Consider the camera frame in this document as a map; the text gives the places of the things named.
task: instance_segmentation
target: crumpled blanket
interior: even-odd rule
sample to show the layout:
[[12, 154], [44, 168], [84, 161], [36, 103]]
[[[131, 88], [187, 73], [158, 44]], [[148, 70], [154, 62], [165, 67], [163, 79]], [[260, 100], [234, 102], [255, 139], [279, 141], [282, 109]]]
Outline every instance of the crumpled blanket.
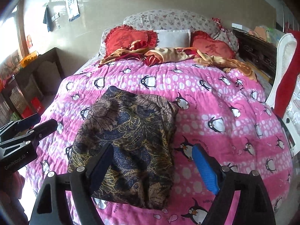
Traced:
[[177, 107], [166, 98], [110, 86], [89, 110], [73, 144], [68, 171], [85, 166], [106, 143], [114, 158], [94, 198], [162, 209], [173, 185], [170, 143]]
[[147, 66], [167, 62], [180, 62], [190, 58], [203, 66], [217, 67], [224, 72], [230, 72], [231, 69], [236, 68], [243, 75], [249, 77], [251, 80], [257, 82], [255, 72], [246, 63], [216, 56], [209, 56], [202, 53], [195, 47], [187, 48], [151, 48], [146, 41], [134, 41], [129, 47], [116, 50], [108, 57], [100, 60], [99, 67], [109, 64], [114, 61], [138, 59]]

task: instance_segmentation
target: dark wooden nightstand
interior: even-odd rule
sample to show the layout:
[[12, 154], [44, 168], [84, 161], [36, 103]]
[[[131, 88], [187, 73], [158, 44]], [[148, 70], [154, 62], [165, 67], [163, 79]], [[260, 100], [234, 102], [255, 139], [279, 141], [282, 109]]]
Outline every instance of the dark wooden nightstand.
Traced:
[[233, 34], [238, 38], [238, 52], [243, 60], [250, 61], [259, 70], [271, 77], [273, 82], [276, 75], [277, 48], [247, 32], [233, 29]]

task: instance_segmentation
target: red cloth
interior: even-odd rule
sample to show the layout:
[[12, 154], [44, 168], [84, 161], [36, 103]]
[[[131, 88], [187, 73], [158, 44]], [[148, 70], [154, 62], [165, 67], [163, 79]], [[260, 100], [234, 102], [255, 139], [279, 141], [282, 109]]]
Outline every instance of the red cloth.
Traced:
[[235, 58], [235, 53], [224, 41], [214, 40], [209, 34], [203, 31], [195, 31], [192, 34], [191, 47], [195, 47], [209, 56], [219, 56], [229, 59]]
[[105, 39], [106, 55], [111, 55], [115, 50], [127, 48], [132, 42], [146, 41], [150, 47], [155, 47], [157, 33], [154, 31], [138, 31], [128, 25], [121, 25], [110, 30]]
[[297, 47], [292, 61], [277, 88], [274, 113], [283, 118], [285, 110], [292, 98], [297, 76], [300, 73], [300, 32], [289, 31], [297, 40]]

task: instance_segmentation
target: blue gripper pad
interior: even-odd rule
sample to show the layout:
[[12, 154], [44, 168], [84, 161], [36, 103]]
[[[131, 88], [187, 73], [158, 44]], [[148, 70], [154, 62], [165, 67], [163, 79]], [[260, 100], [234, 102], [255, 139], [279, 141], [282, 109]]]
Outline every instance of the blue gripper pad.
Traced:
[[192, 149], [192, 156], [206, 188], [217, 195], [220, 191], [217, 175], [196, 145]]

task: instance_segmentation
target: silver screw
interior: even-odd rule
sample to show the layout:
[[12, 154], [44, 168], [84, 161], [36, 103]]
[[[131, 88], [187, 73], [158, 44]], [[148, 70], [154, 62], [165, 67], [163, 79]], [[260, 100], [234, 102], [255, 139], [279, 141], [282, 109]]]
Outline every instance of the silver screw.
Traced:
[[51, 178], [51, 177], [54, 176], [54, 174], [55, 174], [55, 172], [51, 171], [51, 172], [49, 172], [49, 173], [47, 174], [47, 176], [48, 176], [49, 178]]
[[252, 175], [253, 175], [253, 176], [258, 176], [259, 174], [260, 174], [260, 173], [259, 173], [258, 171], [256, 171], [256, 170], [253, 170], [253, 171], [252, 171]]
[[227, 166], [222, 166], [223, 172], [229, 172], [230, 168]]
[[79, 166], [76, 170], [77, 172], [82, 172], [84, 171], [84, 166]]

